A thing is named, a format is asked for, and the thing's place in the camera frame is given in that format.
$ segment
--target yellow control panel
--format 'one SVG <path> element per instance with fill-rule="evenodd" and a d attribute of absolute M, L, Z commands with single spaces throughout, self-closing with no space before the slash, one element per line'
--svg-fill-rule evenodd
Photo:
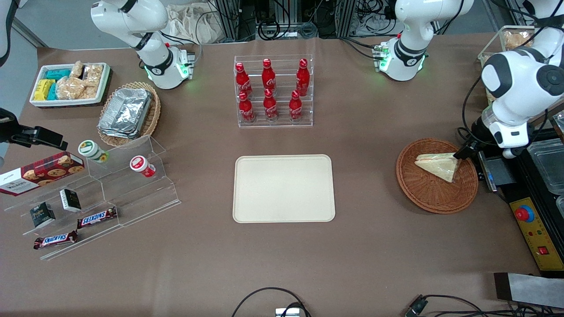
<path fill-rule="evenodd" d="M 564 271 L 564 264 L 547 233 L 532 200 L 528 197 L 509 204 L 539 269 Z"/>

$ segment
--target brown table surface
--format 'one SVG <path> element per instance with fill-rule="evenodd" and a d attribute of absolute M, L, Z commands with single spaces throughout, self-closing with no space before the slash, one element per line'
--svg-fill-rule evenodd
<path fill-rule="evenodd" d="M 508 206 L 481 184 L 467 210 L 430 214 L 406 198 L 395 177 L 406 144 L 422 137 L 457 142 L 462 101 L 479 74 L 476 55 L 491 36 L 435 37 L 425 67 L 409 82 L 375 73 L 368 58 L 338 40 L 205 46 L 192 81 L 158 91 L 163 107 L 153 136 L 168 151 L 167 174 L 182 203 L 52 261 L 38 259 L 18 217 L 3 215 L 2 316 L 230 316 L 245 295 L 266 286 L 296 292 L 314 316 L 398 316 L 419 293 L 504 307 L 492 273 L 537 272 Z M 239 129 L 233 56 L 293 54 L 314 44 L 314 127 Z M 131 49 L 40 49 L 38 56 L 39 65 L 104 61 L 114 70 L 111 91 L 148 81 Z M 478 86 L 468 119 L 485 104 Z M 99 140 L 99 115 L 100 107 L 27 104 L 20 122 L 63 134 L 72 151 L 84 139 Z M 10 146 L 3 171 L 56 152 Z M 238 157 L 321 153 L 333 162 L 333 221 L 232 219 Z M 239 315 L 273 316 L 292 301 L 257 294 Z M 433 300 L 426 311 L 452 308 L 468 309 Z"/>

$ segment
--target red emergency stop button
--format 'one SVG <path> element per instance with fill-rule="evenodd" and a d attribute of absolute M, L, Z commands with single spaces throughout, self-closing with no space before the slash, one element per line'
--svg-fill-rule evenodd
<path fill-rule="evenodd" d="M 539 254 L 541 254 L 543 256 L 548 254 L 548 249 L 545 246 L 540 246 L 539 247 Z"/>
<path fill-rule="evenodd" d="M 535 220 L 535 213 L 532 212 L 531 207 L 521 205 L 517 208 L 517 210 L 515 210 L 515 217 L 520 221 L 532 222 Z"/>

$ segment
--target wicker basket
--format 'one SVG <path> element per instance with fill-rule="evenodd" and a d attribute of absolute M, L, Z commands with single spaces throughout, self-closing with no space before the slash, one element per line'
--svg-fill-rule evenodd
<path fill-rule="evenodd" d="M 468 207 L 478 193 L 478 175 L 470 159 L 460 162 L 452 183 L 415 165 L 420 154 L 450 153 L 458 148 L 434 138 L 406 146 L 396 163 L 396 176 L 403 192 L 417 206 L 437 214 L 452 214 Z"/>
<path fill-rule="evenodd" d="M 147 112 L 147 117 L 145 118 L 145 123 L 143 124 L 143 128 L 141 129 L 140 137 L 153 134 L 155 128 L 157 127 L 158 117 L 161 115 L 161 101 L 159 100 L 155 89 L 151 87 L 149 84 L 146 84 L 144 82 L 127 83 L 118 89 L 121 88 L 146 89 L 151 92 L 152 99 L 150 103 L 150 109 Z M 118 89 L 116 89 L 106 100 L 106 103 L 104 104 L 104 108 L 102 109 L 102 113 L 100 114 L 100 118 L 102 118 L 102 116 L 104 115 L 104 112 L 108 108 L 109 101 L 112 99 L 113 95 L 116 93 Z M 103 134 L 100 130 L 98 130 L 98 134 L 100 135 L 100 138 L 102 139 L 102 141 L 104 141 L 105 144 L 109 144 L 114 147 L 118 147 L 129 141 L 132 141 L 131 139 L 127 139 L 127 138 L 110 137 L 109 135 Z"/>

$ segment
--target red-lidded cup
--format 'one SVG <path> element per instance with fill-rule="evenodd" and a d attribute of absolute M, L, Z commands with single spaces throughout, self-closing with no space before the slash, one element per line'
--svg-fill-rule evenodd
<path fill-rule="evenodd" d="M 144 156 L 137 155 L 131 159 L 129 162 L 129 167 L 132 170 L 143 174 L 145 177 L 151 177 L 155 174 L 155 166 L 149 164 Z"/>

